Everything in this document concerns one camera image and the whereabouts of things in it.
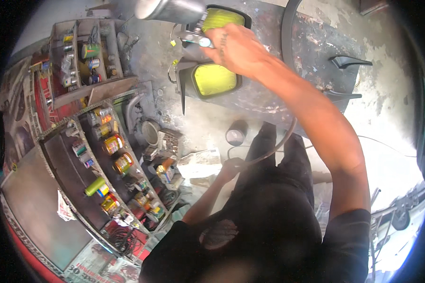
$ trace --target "green can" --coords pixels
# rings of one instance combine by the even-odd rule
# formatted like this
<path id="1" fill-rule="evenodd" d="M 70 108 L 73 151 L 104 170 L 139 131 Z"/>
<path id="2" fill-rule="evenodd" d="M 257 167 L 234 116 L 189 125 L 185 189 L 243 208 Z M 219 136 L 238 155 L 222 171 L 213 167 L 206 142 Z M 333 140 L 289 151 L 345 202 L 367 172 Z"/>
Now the green can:
<path id="1" fill-rule="evenodd" d="M 107 186 L 106 181 L 103 177 L 100 176 L 85 189 L 85 194 L 87 196 L 92 196 L 98 189 L 100 189 L 104 185 Z"/>
<path id="2" fill-rule="evenodd" d="M 98 43 L 84 44 L 82 46 L 82 58 L 93 58 L 98 56 L 101 48 Z"/>

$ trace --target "spray gun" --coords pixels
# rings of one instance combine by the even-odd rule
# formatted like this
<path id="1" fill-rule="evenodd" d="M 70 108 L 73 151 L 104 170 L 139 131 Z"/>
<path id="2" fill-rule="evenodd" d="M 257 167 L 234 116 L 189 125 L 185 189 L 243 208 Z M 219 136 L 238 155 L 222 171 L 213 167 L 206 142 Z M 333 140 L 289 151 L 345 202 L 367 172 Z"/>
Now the spray gun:
<path id="1" fill-rule="evenodd" d="M 214 48 L 202 31 L 208 15 L 201 0 L 137 0 L 135 16 L 141 20 L 161 20 L 175 24 L 192 25 L 192 30 L 175 32 L 182 41 L 193 42 L 203 47 Z"/>

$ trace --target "wheel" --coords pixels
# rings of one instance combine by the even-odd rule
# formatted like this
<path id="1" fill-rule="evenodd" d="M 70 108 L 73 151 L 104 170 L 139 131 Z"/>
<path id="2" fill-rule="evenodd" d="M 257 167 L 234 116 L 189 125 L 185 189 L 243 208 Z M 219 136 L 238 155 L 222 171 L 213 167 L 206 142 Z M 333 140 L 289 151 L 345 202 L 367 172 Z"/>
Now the wheel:
<path id="1" fill-rule="evenodd" d="M 404 230 L 409 226 L 410 216 L 406 208 L 395 210 L 392 226 L 398 231 Z"/>

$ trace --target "tattoo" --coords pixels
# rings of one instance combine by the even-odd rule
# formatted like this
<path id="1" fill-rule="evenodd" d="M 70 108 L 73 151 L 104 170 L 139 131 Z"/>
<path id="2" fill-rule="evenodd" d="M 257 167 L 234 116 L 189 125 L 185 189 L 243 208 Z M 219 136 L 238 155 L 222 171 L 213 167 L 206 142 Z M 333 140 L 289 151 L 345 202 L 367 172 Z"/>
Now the tattoo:
<path id="1" fill-rule="evenodd" d="M 228 36 L 227 33 L 222 34 L 222 38 L 220 40 L 220 49 L 219 49 L 219 57 L 220 57 L 220 60 L 221 60 L 221 64 L 224 67 L 227 67 L 226 66 L 227 64 L 225 63 L 225 54 L 223 52 L 225 45 L 227 45 L 227 36 Z"/>

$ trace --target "sleeve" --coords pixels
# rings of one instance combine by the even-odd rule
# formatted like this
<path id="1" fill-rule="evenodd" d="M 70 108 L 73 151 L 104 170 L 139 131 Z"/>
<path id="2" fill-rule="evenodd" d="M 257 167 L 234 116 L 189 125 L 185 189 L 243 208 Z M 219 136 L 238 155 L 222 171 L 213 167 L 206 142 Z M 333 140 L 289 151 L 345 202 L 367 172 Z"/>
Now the sleeve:
<path id="1" fill-rule="evenodd" d="M 368 276 L 370 219 L 367 210 L 358 209 L 329 222 L 315 268 L 315 276 L 319 276 L 316 282 L 365 282 Z"/>
<path id="2" fill-rule="evenodd" d="M 201 256 L 192 228 L 177 221 L 143 261 L 139 282 L 188 282 Z"/>

